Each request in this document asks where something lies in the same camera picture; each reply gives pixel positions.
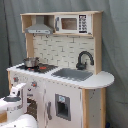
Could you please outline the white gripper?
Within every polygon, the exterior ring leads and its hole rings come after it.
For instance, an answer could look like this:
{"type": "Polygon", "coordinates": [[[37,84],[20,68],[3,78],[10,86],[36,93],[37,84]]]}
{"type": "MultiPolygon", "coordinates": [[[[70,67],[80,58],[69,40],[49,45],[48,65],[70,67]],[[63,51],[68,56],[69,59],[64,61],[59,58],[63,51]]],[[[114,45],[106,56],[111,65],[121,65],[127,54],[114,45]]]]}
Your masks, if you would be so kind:
{"type": "Polygon", "coordinates": [[[26,91],[26,84],[20,83],[11,88],[10,92],[11,101],[17,102],[22,101],[23,106],[27,105],[27,91],[26,91]]]}

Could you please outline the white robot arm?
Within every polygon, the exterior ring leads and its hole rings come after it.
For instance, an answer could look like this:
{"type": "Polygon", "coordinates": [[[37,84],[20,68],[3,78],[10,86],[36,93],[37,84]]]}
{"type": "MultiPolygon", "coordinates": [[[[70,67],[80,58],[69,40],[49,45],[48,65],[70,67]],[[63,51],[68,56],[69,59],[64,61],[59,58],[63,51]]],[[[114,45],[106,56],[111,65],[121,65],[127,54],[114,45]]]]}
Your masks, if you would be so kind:
{"type": "Polygon", "coordinates": [[[24,113],[27,108],[25,86],[25,83],[13,86],[8,96],[0,98],[0,114],[7,113],[7,120],[0,122],[0,128],[38,128],[36,119],[24,113]]]}

